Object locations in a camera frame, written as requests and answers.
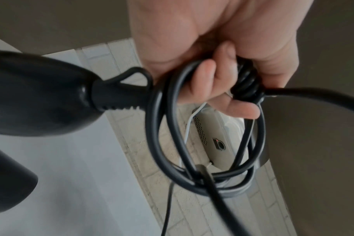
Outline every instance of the finger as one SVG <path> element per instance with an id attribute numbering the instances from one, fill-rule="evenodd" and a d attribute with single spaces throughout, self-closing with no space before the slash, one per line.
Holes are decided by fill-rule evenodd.
<path id="1" fill-rule="evenodd" d="M 221 43 L 213 54 L 216 73 L 210 98 L 221 95 L 234 86 L 238 78 L 235 45 L 231 41 Z"/>
<path id="2" fill-rule="evenodd" d="M 212 59 L 200 63 L 191 80 L 181 88 L 178 103 L 203 103 L 207 101 L 212 92 L 215 70 L 216 62 Z"/>
<path id="3" fill-rule="evenodd" d="M 260 116 L 260 109 L 258 106 L 253 103 L 234 100 L 226 93 L 210 99 L 208 104 L 231 117 L 257 119 Z"/>
<path id="4" fill-rule="evenodd" d="M 296 34 L 279 51 L 254 63 L 265 87 L 285 87 L 299 66 Z"/>

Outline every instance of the black hair dryer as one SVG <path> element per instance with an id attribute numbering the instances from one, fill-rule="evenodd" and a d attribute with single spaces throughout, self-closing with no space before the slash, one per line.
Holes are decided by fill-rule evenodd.
<path id="1" fill-rule="evenodd" d="M 139 71 L 144 72 L 138 68 L 130 73 Z M 93 103 L 93 90 L 98 91 L 95 100 L 99 106 L 101 101 L 116 96 L 120 99 L 112 98 L 111 107 L 126 108 L 142 104 L 131 99 L 134 92 L 146 102 L 150 87 L 121 84 L 119 79 L 103 81 L 93 72 L 72 64 L 0 51 L 0 134 L 47 136 L 69 133 L 102 115 L 103 107 Z M 0 212 L 23 201 L 37 181 L 35 174 L 0 151 Z"/>

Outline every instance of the hand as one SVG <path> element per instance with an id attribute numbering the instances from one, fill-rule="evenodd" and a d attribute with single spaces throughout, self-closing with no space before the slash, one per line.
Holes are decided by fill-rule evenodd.
<path id="1" fill-rule="evenodd" d="M 233 117 L 255 119 L 259 108 L 233 100 L 235 56 L 252 59 L 265 87 L 284 87 L 299 59 L 296 30 L 313 0 L 128 0 L 132 36 L 155 80 L 204 58 L 179 103 L 208 103 Z"/>

